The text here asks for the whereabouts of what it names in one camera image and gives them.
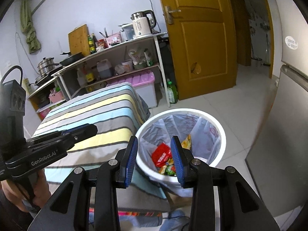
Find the person's left hand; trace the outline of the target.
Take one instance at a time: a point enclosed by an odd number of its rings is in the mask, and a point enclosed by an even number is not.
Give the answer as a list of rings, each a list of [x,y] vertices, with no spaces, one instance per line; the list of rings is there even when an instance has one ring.
[[[19,210],[28,213],[27,207],[24,205],[23,200],[26,198],[19,191],[17,186],[10,180],[5,180],[1,182],[1,187],[4,192],[5,197],[15,205]],[[38,180],[33,186],[33,191],[35,197],[33,199],[33,204],[39,208],[43,208],[51,196],[49,191],[49,185],[46,181],[46,176],[44,169],[38,171]]]

